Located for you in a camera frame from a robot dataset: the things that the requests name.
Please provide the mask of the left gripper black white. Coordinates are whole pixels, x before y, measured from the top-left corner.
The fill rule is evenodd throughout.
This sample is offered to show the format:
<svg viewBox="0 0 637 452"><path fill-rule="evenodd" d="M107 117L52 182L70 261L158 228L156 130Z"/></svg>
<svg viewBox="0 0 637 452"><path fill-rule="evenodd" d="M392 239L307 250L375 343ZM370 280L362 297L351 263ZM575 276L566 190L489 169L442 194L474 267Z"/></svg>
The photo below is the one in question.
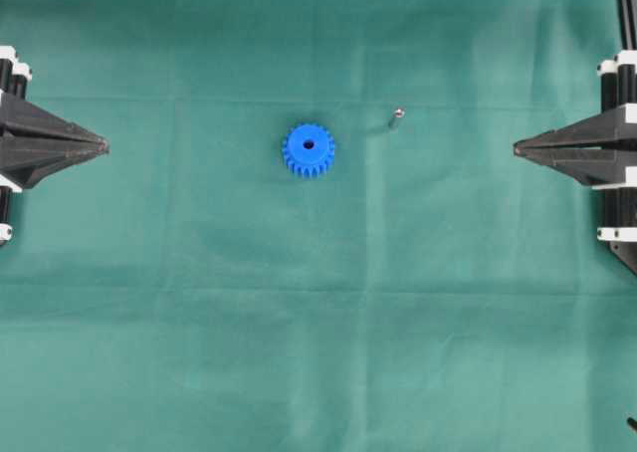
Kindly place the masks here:
<svg viewBox="0 0 637 452"><path fill-rule="evenodd" d="M10 207L14 193L108 153L105 138L25 101L32 73L13 46L1 46L2 246L13 237Z"/></svg>

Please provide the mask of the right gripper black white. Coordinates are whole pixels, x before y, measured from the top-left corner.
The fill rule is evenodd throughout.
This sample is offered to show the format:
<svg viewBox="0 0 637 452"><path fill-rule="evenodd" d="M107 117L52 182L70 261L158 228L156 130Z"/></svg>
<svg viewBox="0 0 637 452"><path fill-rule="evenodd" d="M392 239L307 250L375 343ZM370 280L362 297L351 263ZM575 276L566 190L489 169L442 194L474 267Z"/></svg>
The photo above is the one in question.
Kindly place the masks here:
<svg viewBox="0 0 637 452"><path fill-rule="evenodd" d="M622 50L602 61L597 75L602 113L520 140L514 144L515 156L552 168L582 185L598 186L603 203L597 239L635 272L636 52Z"/></svg>

